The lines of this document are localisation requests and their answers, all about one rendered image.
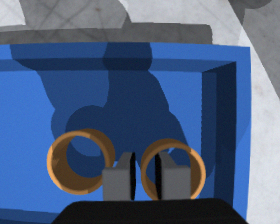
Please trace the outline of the bronze bushing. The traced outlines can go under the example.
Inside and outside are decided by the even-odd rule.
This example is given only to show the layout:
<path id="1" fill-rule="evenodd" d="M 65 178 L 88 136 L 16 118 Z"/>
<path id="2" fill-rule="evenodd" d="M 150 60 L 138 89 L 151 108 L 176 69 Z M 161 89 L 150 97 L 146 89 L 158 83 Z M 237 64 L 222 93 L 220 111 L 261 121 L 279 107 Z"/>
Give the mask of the bronze bushing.
<path id="1" fill-rule="evenodd" d="M 155 156 L 158 152 L 168 148 L 180 148 L 184 149 L 188 153 L 191 169 L 191 199 L 196 198 L 201 192 L 206 178 L 203 160 L 194 149 L 179 140 L 171 138 L 160 139 L 153 142 L 143 153 L 141 158 L 141 183 L 144 191 L 152 200 L 158 200 L 156 186 L 147 177 L 146 169 L 153 156 Z"/>
<path id="2" fill-rule="evenodd" d="M 72 136 L 72 137 L 71 137 Z M 74 195 L 85 195 L 96 191 L 102 186 L 102 174 L 86 178 L 76 174 L 69 166 L 66 151 L 75 136 L 84 136 L 93 140 L 102 150 L 105 167 L 113 167 L 115 149 L 111 140 L 96 129 L 80 129 L 59 136 L 50 146 L 47 154 L 47 169 L 52 181 L 63 191 Z"/>

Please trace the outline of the blue open-top crate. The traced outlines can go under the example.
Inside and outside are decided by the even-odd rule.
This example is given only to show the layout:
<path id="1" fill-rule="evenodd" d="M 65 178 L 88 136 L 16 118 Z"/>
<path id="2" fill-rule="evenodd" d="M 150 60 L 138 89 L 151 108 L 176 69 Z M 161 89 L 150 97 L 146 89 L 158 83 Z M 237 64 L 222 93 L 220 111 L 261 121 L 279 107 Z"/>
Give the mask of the blue open-top crate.
<path id="1" fill-rule="evenodd" d="M 51 224 L 66 206 L 103 201 L 57 187 L 47 154 L 60 135 L 104 133 L 135 152 L 135 200 L 152 200 L 141 158 L 171 138 L 202 158 L 195 198 L 221 198 L 247 218 L 251 150 L 250 47 L 152 42 L 0 45 L 0 224 Z"/>

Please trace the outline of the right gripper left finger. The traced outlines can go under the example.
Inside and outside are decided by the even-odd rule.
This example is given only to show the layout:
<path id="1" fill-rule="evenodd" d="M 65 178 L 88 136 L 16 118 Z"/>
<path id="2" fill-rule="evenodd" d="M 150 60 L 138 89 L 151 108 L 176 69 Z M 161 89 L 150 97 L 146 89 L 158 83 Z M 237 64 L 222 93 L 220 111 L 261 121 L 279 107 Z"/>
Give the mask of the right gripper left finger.
<path id="1" fill-rule="evenodd" d="M 115 167 L 102 170 L 102 189 L 103 201 L 135 200 L 135 152 L 123 152 Z"/>

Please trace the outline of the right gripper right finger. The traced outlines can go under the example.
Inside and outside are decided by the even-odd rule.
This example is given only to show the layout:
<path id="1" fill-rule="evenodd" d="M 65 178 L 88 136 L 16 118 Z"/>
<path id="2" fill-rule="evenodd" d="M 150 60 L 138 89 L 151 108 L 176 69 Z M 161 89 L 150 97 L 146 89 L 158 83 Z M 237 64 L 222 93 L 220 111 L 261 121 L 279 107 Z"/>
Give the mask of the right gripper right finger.
<path id="1" fill-rule="evenodd" d="M 158 200 L 191 199 L 191 169 L 177 166 L 166 151 L 159 152 L 155 155 L 155 186 Z"/>

